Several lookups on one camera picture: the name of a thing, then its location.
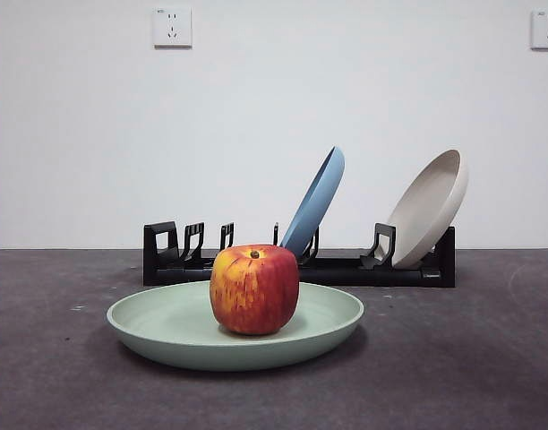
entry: blue plate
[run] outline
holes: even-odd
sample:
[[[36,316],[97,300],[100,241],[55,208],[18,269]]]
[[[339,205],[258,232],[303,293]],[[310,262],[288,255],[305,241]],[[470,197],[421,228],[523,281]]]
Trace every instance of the blue plate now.
[[[280,246],[300,257],[324,218],[344,174],[344,154],[334,146],[318,170]]]

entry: white wall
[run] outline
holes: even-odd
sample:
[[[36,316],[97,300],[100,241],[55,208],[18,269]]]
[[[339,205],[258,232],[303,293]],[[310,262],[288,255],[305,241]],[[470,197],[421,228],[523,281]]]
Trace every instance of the white wall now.
[[[323,247],[368,246],[448,148],[458,246],[548,247],[548,0],[193,0],[193,49],[155,50],[172,4],[0,0],[0,248],[140,247],[165,220],[268,242],[333,145]]]

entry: gray floor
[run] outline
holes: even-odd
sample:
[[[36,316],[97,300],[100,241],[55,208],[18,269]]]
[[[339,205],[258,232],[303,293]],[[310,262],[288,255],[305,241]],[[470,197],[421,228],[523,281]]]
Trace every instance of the gray floor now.
[[[107,326],[141,251],[0,251],[0,429],[548,429],[548,250],[457,266],[451,289],[343,288],[365,314],[322,357],[213,374]]]

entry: beige plate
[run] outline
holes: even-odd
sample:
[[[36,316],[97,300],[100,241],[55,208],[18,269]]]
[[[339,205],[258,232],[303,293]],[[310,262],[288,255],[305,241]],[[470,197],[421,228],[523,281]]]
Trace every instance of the beige plate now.
[[[335,348],[354,331],[362,302],[344,291],[300,283],[294,316],[268,336],[236,335],[219,326],[209,282],[154,288],[119,300],[107,319],[138,354],[190,369],[242,371],[286,366]]]

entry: plate rim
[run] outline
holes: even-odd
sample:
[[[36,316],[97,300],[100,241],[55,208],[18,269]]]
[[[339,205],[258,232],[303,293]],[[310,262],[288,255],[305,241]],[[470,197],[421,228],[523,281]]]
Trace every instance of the plate rim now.
[[[252,348],[252,347],[258,347],[258,346],[264,346],[264,345],[270,345],[270,344],[272,344],[272,345],[281,345],[281,344],[285,344],[285,343],[303,341],[303,340],[308,340],[308,339],[319,338],[320,336],[326,336],[328,334],[344,330],[346,327],[349,327],[352,324],[358,322],[362,318],[362,316],[364,315],[364,311],[365,311],[364,303],[359,298],[354,296],[353,294],[350,294],[350,293],[348,293],[346,291],[343,291],[341,289],[327,287],[325,285],[312,284],[311,282],[300,282],[300,286],[307,285],[309,287],[324,288],[326,290],[331,290],[332,292],[338,292],[339,294],[342,294],[342,295],[350,298],[351,300],[353,300],[358,305],[357,313],[355,314],[354,317],[348,319],[347,321],[345,321],[341,324],[337,324],[337,325],[331,327],[330,329],[327,329],[325,331],[320,331],[320,332],[314,333],[314,334],[309,335],[309,336],[293,336],[293,337],[282,338],[282,339],[278,338],[278,339],[262,339],[262,340],[257,339],[257,338],[260,337],[260,336],[258,336],[256,338],[251,337],[248,340],[240,340],[240,341],[237,341],[237,342],[229,342],[229,343],[173,342],[173,341],[168,341],[168,340],[159,340],[159,339],[154,339],[154,338],[150,338],[150,337],[145,337],[145,336],[141,336],[137,333],[134,333],[132,331],[127,330],[123,325],[116,322],[114,317],[113,317],[113,311],[115,310],[115,308],[118,305],[121,305],[123,302],[125,302],[127,300],[131,300],[132,298],[140,296],[142,294],[149,294],[151,291],[166,289],[166,288],[176,288],[176,287],[182,287],[182,286],[185,286],[185,285],[193,286],[193,285],[196,285],[196,284],[209,284],[209,283],[210,283],[209,280],[199,280],[199,281],[195,281],[195,282],[185,282],[185,283],[180,283],[180,284],[173,284],[173,285],[166,285],[166,286],[162,286],[162,287],[150,288],[150,289],[147,289],[147,290],[144,290],[144,291],[138,291],[134,294],[123,297],[123,298],[117,300],[116,302],[114,302],[107,309],[107,321],[109,322],[111,327],[114,328],[115,330],[120,331],[120,332],[124,333],[127,336],[131,336],[131,337],[136,338],[136,339],[146,340],[146,341],[149,341],[149,342],[157,342],[157,343],[161,343],[161,344],[167,344],[167,345],[173,345],[173,346],[182,346],[182,347],[193,347],[193,348],[208,348],[208,347],[210,347],[210,348],[240,348],[240,347]]]

